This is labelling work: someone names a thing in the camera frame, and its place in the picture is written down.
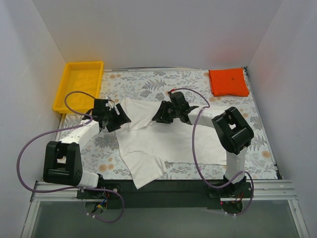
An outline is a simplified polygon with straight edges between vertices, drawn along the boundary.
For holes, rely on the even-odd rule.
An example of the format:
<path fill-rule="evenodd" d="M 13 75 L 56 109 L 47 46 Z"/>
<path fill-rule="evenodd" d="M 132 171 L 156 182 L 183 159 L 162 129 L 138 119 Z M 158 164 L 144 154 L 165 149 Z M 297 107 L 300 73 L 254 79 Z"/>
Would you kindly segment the white t-shirt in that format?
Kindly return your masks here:
<path fill-rule="evenodd" d="M 163 176 L 166 162 L 194 162 L 192 125 L 179 119 L 171 124 L 153 121 L 159 102 L 125 98 L 121 106 L 131 122 L 124 124 L 115 134 L 120 156 L 137 189 Z"/>

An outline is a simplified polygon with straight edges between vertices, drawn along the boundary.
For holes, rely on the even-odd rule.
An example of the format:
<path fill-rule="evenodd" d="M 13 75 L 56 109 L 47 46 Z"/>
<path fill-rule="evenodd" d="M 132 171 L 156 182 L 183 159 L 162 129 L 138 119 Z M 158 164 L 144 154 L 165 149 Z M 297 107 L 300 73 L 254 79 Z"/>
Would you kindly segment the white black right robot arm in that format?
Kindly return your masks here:
<path fill-rule="evenodd" d="M 254 132 L 236 107 L 214 113 L 211 106 L 191 106 L 180 89 L 169 91 L 169 101 L 162 101 L 152 118 L 158 123 L 171 124 L 175 119 L 193 126 L 195 139 L 197 126 L 215 129 L 219 142 L 226 151 L 226 171 L 221 183 L 209 183 L 202 172 L 203 182 L 213 191 L 235 197 L 242 194 L 249 174 L 245 172 L 245 156 Z"/>

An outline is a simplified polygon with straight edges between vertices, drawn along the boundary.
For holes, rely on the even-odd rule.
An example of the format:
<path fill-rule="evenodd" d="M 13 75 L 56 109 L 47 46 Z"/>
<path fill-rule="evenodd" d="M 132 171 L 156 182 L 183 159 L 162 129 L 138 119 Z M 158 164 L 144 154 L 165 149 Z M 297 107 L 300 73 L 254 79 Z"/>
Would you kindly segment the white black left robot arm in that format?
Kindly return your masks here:
<path fill-rule="evenodd" d="M 111 106 L 108 99 L 95 99 L 94 107 L 85 114 L 77 128 L 57 142 L 46 146 L 43 180 L 47 183 L 88 188 L 94 198 L 105 194 L 101 176 L 83 170 L 81 150 L 102 130 L 113 132 L 131 120 L 121 104 Z"/>

